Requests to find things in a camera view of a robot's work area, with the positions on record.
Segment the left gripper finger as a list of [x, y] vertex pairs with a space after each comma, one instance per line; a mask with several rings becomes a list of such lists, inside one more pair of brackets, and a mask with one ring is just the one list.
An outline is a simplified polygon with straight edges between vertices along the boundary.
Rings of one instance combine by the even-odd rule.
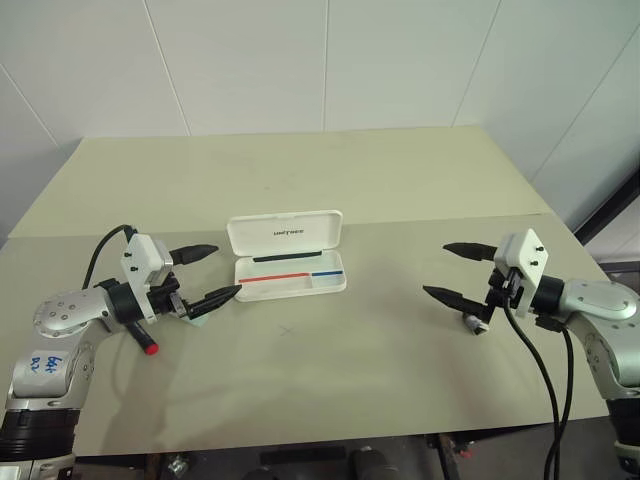
[[190, 320], [195, 320], [222, 307], [233, 299], [240, 290], [240, 285], [230, 285], [207, 293], [203, 299], [187, 304], [187, 317]]
[[211, 244], [188, 245], [169, 252], [174, 264], [191, 264], [217, 252], [218, 246]]

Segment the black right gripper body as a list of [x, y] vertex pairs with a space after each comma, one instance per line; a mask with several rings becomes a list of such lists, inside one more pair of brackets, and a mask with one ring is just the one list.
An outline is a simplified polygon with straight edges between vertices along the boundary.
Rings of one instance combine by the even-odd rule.
[[496, 309], [509, 307], [515, 310], [523, 294], [523, 275], [518, 268], [511, 267], [503, 274], [495, 267], [489, 277], [489, 291], [485, 298], [482, 320], [489, 323]]

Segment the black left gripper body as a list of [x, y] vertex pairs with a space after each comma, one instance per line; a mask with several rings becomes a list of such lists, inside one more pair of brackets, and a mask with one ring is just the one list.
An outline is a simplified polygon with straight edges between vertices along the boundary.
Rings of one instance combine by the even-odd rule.
[[169, 273], [160, 286], [147, 292], [147, 299], [155, 315], [187, 316], [187, 302], [179, 294], [180, 283], [173, 273]]

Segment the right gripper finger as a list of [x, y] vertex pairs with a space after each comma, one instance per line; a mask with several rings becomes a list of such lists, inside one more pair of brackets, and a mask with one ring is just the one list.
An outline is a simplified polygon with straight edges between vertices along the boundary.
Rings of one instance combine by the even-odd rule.
[[492, 261], [497, 251], [495, 246], [474, 242], [448, 243], [443, 246], [443, 249], [474, 261]]
[[486, 305], [469, 300], [461, 293], [436, 286], [423, 286], [423, 290], [432, 298], [445, 306], [459, 311], [463, 314], [472, 315], [477, 318], [485, 318]]

